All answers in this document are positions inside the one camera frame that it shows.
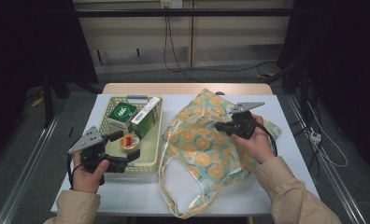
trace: patterned fabric bag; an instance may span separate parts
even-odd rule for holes
[[[219,187],[244,179],[258,165],[230,136],[215,129],[215,122],[231,121],[229,111],[234,106],[213,92],[203,90],[176,114],[164,132],[159,184],[174,216],[185,219],[208,209]],[[279,127],[268,120],[264,121],[264,126],[274,138],[281,134]],[[178,211],[178,205],[164,184],[164,169],[174,158],[184,163],[203,192],[183,213]]]

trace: beige sleeve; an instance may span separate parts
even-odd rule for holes
[[[63,190],[56,200],[58,212],[45,224],[93,223],[100,206],[100,195],[79,191]]]
[[[295,178],[281,157],[266,161],[255,174],[272,201],[275,223],[341,223],[331,209],[306,190],[303,181]]]

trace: wall socket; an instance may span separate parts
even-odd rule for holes
[[[161,8],[182,8],[182,0],[161,0]]]

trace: white cable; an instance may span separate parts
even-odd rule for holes
[[[316,143],[313,142],[313,145],[316,147],[316,150],[321,154],[321,156],[327,160],[329,163],[331,163],[332,165],[334,166],[337,166],[337,167],[346,167],[348,165],[348,158],[346,157],[345,153],[343,153],[343,151],[340,149],[340,147],[330,138],[330,136],[328,136],[328,134],[322,129],[320,123],[319,123],[319,120],[317,119],[317,116],[316,114],[314,113],[314,110],[312,108],[312,106],[310,105],[310,102],[307,101],[307,104],[308,106],[310,107],[311,109],[311,112],[313,113],[313,116],[317,122],[317,124],[319,125],[319,127],[321,128],[321,131],[325,134],[325,136],[327,136],[327,138],[336,146],[336,148],[339,150],[339,152],[342,154],[343,158],[345,158],[345,164],[344,165],[339,165],[339,164],[336,164],[335,162],[331,161],[328,156],[326,155],[326,153],[323,153],[321,152],[321,150],[319,149],[319,147],[316,145]]]

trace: person's left hand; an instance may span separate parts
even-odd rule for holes
[[[81,165],[81,163],[82,161],[80,157],[80,152],[77,152],[74,154],[74,167],[78,167],[79,165]],[[109,161],[101,161],[93,174],[88,173],[83,165],[79,166],[79,168],[76,169],[73,173],[73,190],[96,193],[98,191],[98,187],[100,187],[100,178],[104,175],[104,172],[107,170],[108,166]]]

